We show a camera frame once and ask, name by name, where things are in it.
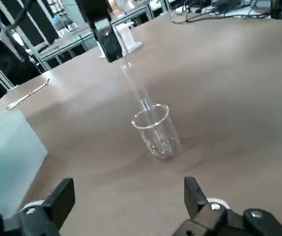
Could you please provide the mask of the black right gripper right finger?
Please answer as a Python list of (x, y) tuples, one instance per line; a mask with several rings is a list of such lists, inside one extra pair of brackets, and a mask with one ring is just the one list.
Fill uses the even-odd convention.
[(189, 215), (174, 236), (282, 236), (282, 224), (263, 209), (237, 214), (223, 203), (207, 200), (194, 177), (184, 178), (184, 202)]

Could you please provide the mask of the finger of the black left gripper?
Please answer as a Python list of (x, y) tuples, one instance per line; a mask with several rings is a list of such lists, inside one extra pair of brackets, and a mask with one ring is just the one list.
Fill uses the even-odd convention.
[(108, 62), (114, 62), (123, 57), (121, 45), (108, 19), (94, 22), (94, 33)]

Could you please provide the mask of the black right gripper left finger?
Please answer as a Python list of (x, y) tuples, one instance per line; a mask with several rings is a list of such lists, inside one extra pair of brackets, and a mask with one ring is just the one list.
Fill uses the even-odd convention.
[(74, 205), (74, 181), (65, 178), (40, 205), (28, 206), (7, 219), (0, 214), (0, 236), (59, 236)]

